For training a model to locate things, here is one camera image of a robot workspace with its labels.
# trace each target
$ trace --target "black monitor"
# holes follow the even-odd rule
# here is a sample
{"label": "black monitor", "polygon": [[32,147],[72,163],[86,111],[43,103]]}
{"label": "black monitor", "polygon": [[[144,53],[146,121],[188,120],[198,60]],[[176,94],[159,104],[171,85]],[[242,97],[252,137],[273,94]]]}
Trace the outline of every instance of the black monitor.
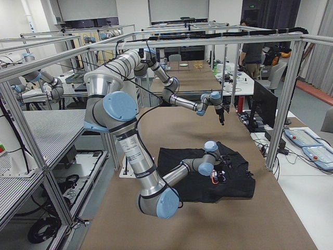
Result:
{"label": "black monitor", "polygon": [[[264,128],[263,126],[260,126],[260,124],[267,124],[273,128],[275,123],[276,108],[277,97],[270,90],[255,80],[253,89],[253,104],[248,126],[250,132],[259,132],[260,129],[264,132]],[[259,122],[259,119],[254,119],[256,113],[261,117],[262,123]]]}

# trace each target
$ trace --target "brown tabletop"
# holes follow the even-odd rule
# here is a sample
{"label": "brown tabletop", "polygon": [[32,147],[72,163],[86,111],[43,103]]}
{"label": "brown tabletop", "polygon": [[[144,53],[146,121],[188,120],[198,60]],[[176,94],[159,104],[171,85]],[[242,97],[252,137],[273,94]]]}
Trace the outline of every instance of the brown tabletop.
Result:
{"label": "brown tabletop", "polygon": [[[177,77],[180,82],[179,93],[183,92],[208,92],[221,89],[220,83],[216,80],[209,65],[205,61],[181,61],[180,64],[188,64],[188,67],[179,67],[178,62],[169,62],[170,70],[167,74],[171,77]],[[202,68],[196,68],[195,65],[202,65]],[[159,79],[153,79],[150,91],[160,94],[163,90],[163,84]]]}
{"label": "brown tabletop", "polygon": [[202,148],[208,140],[240,152],[254,173],[254,197],[184,203],[171,219],[159,219],[136,208],[139,182],[115,173],[81,249],[317,249],[234,110],[225,116],[225,126],[211,106],[203,117],[161,107],[140,123],[156,159],[160,147]]}

